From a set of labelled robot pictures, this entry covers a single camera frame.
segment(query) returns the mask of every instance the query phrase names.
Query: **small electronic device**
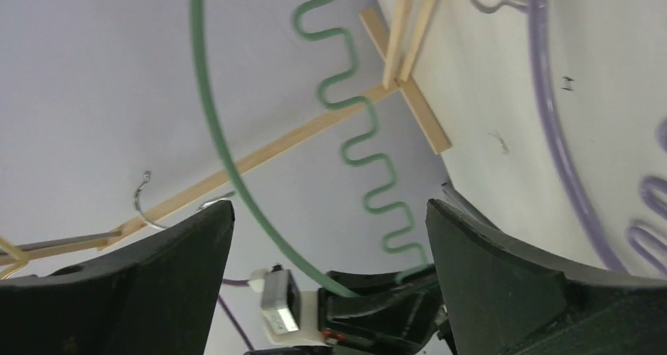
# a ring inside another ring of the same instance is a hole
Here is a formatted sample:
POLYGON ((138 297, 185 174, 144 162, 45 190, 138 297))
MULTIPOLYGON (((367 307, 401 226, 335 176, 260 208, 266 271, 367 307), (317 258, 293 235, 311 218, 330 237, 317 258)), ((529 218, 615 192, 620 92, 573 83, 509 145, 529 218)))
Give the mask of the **small electronic device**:
POLYGON ((290 270, 277 265, 264 277, 261 308, 275 334, 299 330, 300 292, 290 270))

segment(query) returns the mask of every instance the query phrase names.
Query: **green zigzag wire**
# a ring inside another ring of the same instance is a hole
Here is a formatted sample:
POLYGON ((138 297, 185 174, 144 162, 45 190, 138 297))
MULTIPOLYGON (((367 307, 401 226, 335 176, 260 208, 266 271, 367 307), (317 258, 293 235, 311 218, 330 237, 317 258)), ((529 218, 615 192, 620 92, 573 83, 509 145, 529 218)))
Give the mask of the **green zigzag wire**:
POLYGON ((394 209, 400 209, 401 211, 403 211, 405 218, 407 219, 407 226, 382 236, 382 249, 386 253, 397 254, 409 250, 416 250, 417 252, 419 252, 419 256, 422 259, 422 266, 419 266, 411 270, 407 270, 406 272, 401 272, 400 275, 398 275, 397 277, 398 279, 402 279, 403 277, 422 269, 423 265, 426 264, 427 262, 426 252, 424 250, 424 247, 419 243, 411 242, 400 246, 389 245, 389 242, 391 240, 396 239, 401 235, 405 235, 415 228, 415 215, 413 215, 410 206, 407 205, 407 203, 405 202, 393 202, 383 206, 373 206, 371 204, 371 200, 375 196, 378 196, 379 194, 382 194, 386 191, 393 189, 398 184, 398 175, 396 174, 396 168, 394 167, 391 158, 386 153, 375 153, 371 154, 370 156, 357 159, 352 158, 348 155, 350 148, 352 148, 354 145, 372 139, 378 134, 378 131, 380 129, 380 120, 378 119, 378 114, 375 112, 375 108, 371 104, 370 100, 364 96, 355 96, 339 102, 330 102, 326 98, 326 90, 330 86, 334 85, 335 83, 339 83, 343 80, 352 78, 352 76, 354 76, 357 73, 357 70, 359 68, 359 57, 357 56, 356 53, 356 48, 354 45, 354 40, 352 39, 352 34, 348 29, 340 27, 328 28, 326 30, 316 31, 316 32, 308 32, 303 29, 300 22, 301 17, 306 12, 316 9, 320 6, 327 5, 333 1, 334 0, 311 0, 308 2, 304 2, 303 4, 299 5, 296 10, 294 10, 294 14, 292 15, 292 25, 294 26, 294 30, 297 32, 298 35, 300 35, 301 37, 310 42, 316 42, 337 35, 341 35, 345 40, 345 45, 347 46, 348 55, 351 63, 350 69, 338 73, 334 76, 327 77, 322 82, 320 82, 320 84, 317 86, 317 99, 324 106, 324 108, 329 110, 344 109, 346 107, 349 107, 350 105, 356 105, 356 104, 364 104, 366 106, 366 112, 368 113, 368 116, 370 118, 371 128, 369 131, 361 135, 354 136, 351 139, 343 142, 343 144, 341 145, 341 158, 343 159, 345 164, 355 168, 368 165, 375 161, 380 161, 385 163, 387 170, 389 171, 391 180, 387 184, 384 184, 380 187, 376 187, 373 190, 366 192, 365 195, 363 196, 363 207, 368 213, 372 215, 382 215, 390 211, 393 211, 394 209))

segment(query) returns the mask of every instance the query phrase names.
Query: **wooden frame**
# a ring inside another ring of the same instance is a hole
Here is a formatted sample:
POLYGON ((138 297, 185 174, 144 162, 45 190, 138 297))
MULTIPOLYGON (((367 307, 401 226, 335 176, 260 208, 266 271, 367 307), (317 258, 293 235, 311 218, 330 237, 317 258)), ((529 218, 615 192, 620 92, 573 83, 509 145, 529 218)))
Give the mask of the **wooden frame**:
MULTIPOLYGON (((440 123, 433 115, 433 111, 431 111, 426 99, 419 90, 415 79, 411 76, 412 68, 418 57, 419 49, 436 1, 437 0, 423 0, 415 21, 414 34, 412 35, 411 42, 407 48, 408 51, 405 61, 401 61, 400 56, 402 41, 403 37, 406 35, 405 31, 407 22, 414 0, 398 0, 396 2, 391 32, 389 33, 385 28, 384 22, 373 8, 365 9, 360 13, 359 16, 368 31, 368 35, 375 44, 382 59, 385 60, 385 69, 380 84, 363 92, 361 95, 366 96, 373 103, 377 103, 394 92, 400 91, 405 97, 407 104, 410 106, 412 113, 415 115, 415 119, 424 132, 426 139, 433 148, 433 152, 442 153, 451 147, 451 143, 440 126, 440 123)), ((362 110, 363 105, 353 105, 346 109, 329 111, 286 135, 283 135, 256 152, 251 153, 249 156, 242 158, 236 163, 236 167, 241 174, 245 174, 362 110)), ((201 199, 206 194, 213 192, 227 182, 229 182, 227 173, 223 170, 219 171, 156 205, 146 212, 146 216, 153 221, 162 220, 172 213, 175 213, 176 211, 194 203, 198 199, 201 199)), ((125 239, 129 235, 141 231, 144 227, 146 227, 146 223, 139 217, 135 217, 112 229, 111 232, 116 235, 106 239, 89 241, 77 245, 31 250, 26 251, 25 253, 30 259, 36 259, 89 249, 92 247, 97 247, 99 250, 103 250, 120 240, 125 239)), ((8 264, 11 262, 12 259, 10 257, 0 257, 0 264, 8 264)))

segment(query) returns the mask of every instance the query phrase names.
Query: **red component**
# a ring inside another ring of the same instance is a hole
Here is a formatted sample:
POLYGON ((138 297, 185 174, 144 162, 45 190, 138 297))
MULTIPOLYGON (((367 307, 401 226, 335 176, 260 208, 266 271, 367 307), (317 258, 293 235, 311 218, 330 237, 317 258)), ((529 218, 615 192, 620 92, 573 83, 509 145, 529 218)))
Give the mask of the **red component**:
POLYGON ((333 333, 332 331, 328 331, 328 330, 325 330, 325 331, 322 332, 322 337, 336 339, 339 342, 341 342, 343 339, 345 339, 345 336, 343 334, 333 333))

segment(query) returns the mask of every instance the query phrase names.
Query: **white ceiling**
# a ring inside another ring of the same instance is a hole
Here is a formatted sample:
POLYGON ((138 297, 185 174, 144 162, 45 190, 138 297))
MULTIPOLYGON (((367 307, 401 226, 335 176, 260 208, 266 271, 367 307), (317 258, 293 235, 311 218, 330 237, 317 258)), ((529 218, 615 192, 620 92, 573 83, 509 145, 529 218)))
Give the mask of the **white ceiling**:
MULTIPOLYGON (((295 36, 289 17, 304 1, 207 1, 212 82, 236 158, 323 113, 317 82, 348 66, 340 39, 295 36)), ((371 5, 376 1, 337 0, 306 17, 308 27, 350 28, 359 47, 359 74, 334 96, 380 79, 381 60, 357 20, 371 5)), ((144 170, 153 171, 143 202, 149 208, 220 169, 195 91, 187 0, 0 0, 0 28, 0 234, 8 240, 108 231, 133 217, 131 195, 144 170)), ((392 155, 401 182, 380 200, 407 201, 418 221, 408 238, 426 243, 426 200, 439 195, 444 166, 400 96, 378 112, 381 134, 356 151, 392 155)), ((277 228, 323 270, 382 272, 418 259, 380 251, 380 237, 404 225, 399 215, 370 217, 361 209, 362 194, 384 183, 385 171, 350 169, 338 156, 342 141, 366 127, 365 116, 352 118, 246 178, 277 228)), ((235 206, 226 275, 288 263, 242 203, 235 206)), ((96 254, 36 261, 25 273, 44 275, 96 254)), ((315 287, 300 273, 297 280, 315 287)), ((251 339, 266 346, 256 297, 223 293, 251 339)), ((219 313, 213 333, 207 352, 244 351, 219 313)))

